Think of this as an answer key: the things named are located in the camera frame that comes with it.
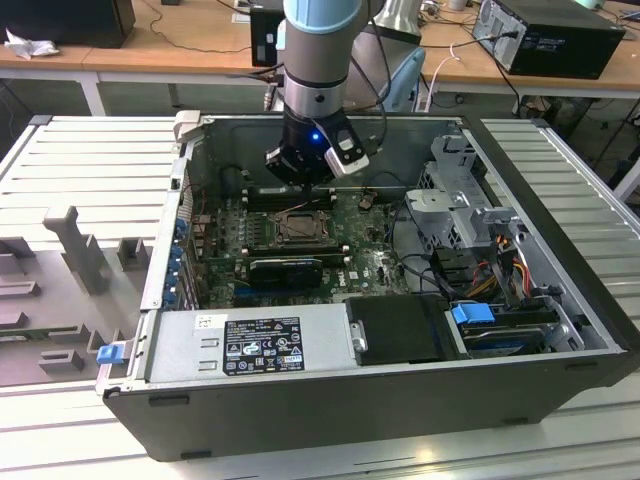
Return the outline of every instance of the computer tower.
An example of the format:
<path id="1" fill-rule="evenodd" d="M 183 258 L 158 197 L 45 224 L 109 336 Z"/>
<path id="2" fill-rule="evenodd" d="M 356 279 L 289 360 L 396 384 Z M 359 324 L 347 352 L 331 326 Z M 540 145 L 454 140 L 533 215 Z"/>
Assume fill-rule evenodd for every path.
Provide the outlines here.
<path id="1" fill-rule="evenodd" d="M 511 75 L 597 79 L 625 29 L 573 0 L 485 0 L 476 39 Z"/>
<path id="2" fill-rule="evenodd" d="M 133 29 L 131 0 L 4 0 L 0 39 L 5 29 L 29 40 L 120 48 Z"/>

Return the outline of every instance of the blue latch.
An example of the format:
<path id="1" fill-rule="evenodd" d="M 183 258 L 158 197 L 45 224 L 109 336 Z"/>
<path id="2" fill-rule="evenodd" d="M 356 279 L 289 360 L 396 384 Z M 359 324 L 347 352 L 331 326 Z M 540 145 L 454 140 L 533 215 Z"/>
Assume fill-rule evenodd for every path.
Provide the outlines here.
<path id="1" fill-rule="evenodd" d="M 178 276 L 170 273 L 169 275 L 167 275 L 164 283 L 166 283 L 170 287 L 175 287 L 178 284 Z"/>
<path id="2" fill-rule="evenodd" d="M 176 218 L 176 229 L 181 232 L 185 232 L 187 230 L 187 222 L 185 222 L 182 218 Z"/>
<path id="3" fill-rule="evenodd" d="M 178 296 L 172 291 L 165 291 L 162 294 L 162 302 L 164 305 L 173 305 L 174 303 L 176 303 L 177 299 Z"/>
<path id="4" fill-rule="evenodd" d="M 182 247 L 179 247 L 178 245 L 172 245 L 171 246 L 171 253 L 170 255 L 174 258 L 180 258 L 182 256 L 182 254 L 184 253 L 184 250 Z"/>
<path id="5" fill-rule="evenodd" d="M 493 316 L 491 307 L 487 303 L 460 303 L 451 310 L 456 323 L 493 323 L 496 317 Z"/>
<path id="6" fill-rule="evenodd" d="M 124 363 L 124 345 L 103 345 L 96 357 L 98 365 Z"/>

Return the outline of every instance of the black plastic cover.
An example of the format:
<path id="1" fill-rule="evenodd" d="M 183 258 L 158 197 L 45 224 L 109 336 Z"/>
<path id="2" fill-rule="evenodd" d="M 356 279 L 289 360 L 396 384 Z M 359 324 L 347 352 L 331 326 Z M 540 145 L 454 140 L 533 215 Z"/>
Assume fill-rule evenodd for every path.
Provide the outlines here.
<path id="1" fill-rule="evenodd" d="M 367 351 L 359 365 L 456 360 L 447 319 L 448 304 L 434 295 L 354 297 L 346 301 L 350 323 L 364 328 Z"/>

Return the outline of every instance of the power supply label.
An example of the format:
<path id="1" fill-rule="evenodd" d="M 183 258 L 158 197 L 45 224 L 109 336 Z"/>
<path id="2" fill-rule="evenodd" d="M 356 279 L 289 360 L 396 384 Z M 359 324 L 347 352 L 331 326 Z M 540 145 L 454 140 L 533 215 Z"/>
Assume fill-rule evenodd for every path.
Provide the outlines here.
<path id="1" fill-rule="evenodd" d="M 226 322 L 222 370 L 229 376 L 304 370 L 300 318 Z"/>

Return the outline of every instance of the metal bracket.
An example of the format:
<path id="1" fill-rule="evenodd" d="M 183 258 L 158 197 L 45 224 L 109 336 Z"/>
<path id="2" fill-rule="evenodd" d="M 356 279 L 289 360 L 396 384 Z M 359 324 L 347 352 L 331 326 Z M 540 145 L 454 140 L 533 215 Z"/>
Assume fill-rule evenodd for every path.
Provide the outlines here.
<path id="1" fill-rule="evenodd" d="M 365 353 L 369 350 L 367 337 L 364 334 L 364 325 L 360 320 L 349 324 L 349 332 L 351 333 L 351 343 L 356 353 Z"/>
<path id="2" fill-rule="evenodd" d="M 176 143 L 187 143 L 197 137 L 200 132 L 198 127 L 202 125 L 200 110 L 183 110 L 178 112 L 173 122 L 173 135 Z"/>

